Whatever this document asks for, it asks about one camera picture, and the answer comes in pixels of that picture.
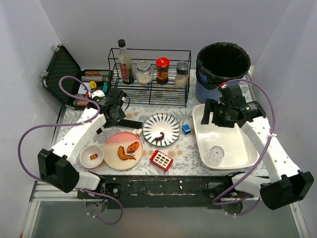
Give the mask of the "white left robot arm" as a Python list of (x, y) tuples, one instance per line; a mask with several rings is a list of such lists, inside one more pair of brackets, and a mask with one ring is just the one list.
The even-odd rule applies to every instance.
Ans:
[(94, 134), (125, 118), (122, 105), (128, 100), (127, 94), (118, 88), (112, 88), (108, 95), (101, 90), (92, 93), (76, 125), (51, 149), (38, 153), (41, 180), (65, 193), (74, 189), (96, 190), (100, 176), (76, 170), (76, 159)]

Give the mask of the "clear plastic cup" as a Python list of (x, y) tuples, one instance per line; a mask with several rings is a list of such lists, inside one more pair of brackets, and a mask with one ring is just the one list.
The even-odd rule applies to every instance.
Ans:
[(213, 146), (205, 154), (205, 162), (211, 167), (218, 167), (225, 155), (225, 151), (221, 146)]

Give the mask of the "dark sauce glass bottle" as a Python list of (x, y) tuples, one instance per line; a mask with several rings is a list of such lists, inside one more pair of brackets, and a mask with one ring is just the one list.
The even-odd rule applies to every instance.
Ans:
[(124, 39), (118, 40), (119, 55), (118, 62), (121, 71), (121, 77), (124, 84), (132, 84), (134, 82), (134, 73), (132, 66), (132, 58), (126, 49), (126, 43)]

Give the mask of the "pink white plate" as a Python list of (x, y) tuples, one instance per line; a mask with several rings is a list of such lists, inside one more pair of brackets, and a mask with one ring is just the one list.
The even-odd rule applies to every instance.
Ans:
[(103, 145), (104, 161), (112, 169), (123, 171), (137, 165), (143, 156), (143, 143), (132, 132), (118, 132)]

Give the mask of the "glass salt grinder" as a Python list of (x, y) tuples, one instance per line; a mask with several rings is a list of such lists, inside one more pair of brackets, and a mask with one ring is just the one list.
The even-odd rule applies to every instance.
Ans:
[(178, 88), (185, 88), (187, 84), (187, 74), (189, 65), (186, 61), (179, 61), (176, 63), (176, 76), (174, 85)]

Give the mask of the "blue striped white plate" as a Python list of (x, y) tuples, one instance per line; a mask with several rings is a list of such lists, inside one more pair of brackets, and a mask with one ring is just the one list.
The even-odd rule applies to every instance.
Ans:
[[(143, 123), (143, 136), (147, 142), (157, 147), (166, 147), (173, 144), (180, 135), (180, 124), (178, 120), (167, 113), (156, 113), (149, 116)], [(164, 133), (164, 139), (155, 141)]]

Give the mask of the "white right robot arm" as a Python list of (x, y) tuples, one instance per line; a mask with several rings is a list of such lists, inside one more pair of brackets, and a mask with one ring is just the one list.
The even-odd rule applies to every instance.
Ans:
[(276, 135), (274, 123), (269, 123), (266, 112), (257, 101), (247, 102), (239, 85), (219, 88), (218, 101), (208, 99), (202, 124), (219, 127), (239, 126), (256, 148), (259, 158), (246, 172), (234, 172), (225, 177), (225, 190), (212, 201), (222, 205), (221, 198), (231, 191), (241, 191), (260, 198), (267, 208), (280, 207), (303, 200), (314, 183), (310, 172), (303, 172), (287, 155)]

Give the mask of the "red lid chili sauce jar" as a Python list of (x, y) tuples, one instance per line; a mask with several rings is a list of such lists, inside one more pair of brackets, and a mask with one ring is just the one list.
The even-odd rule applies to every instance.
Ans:
[(160, 85), (165, 85), (168, 82), (168, 70), (170, 60), (168, 58), (158, 58), (156, 60), (157, 77), (156, 81)]

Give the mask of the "round glass jar with powder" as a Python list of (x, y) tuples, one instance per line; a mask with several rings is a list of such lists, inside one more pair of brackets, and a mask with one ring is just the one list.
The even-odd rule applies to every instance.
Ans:
[(152, 81), (154, 71), (151, 64), (148, 61), (142, 60), (137, 63), (134, 70), (136, 80), (141, 84), (148, 84)]

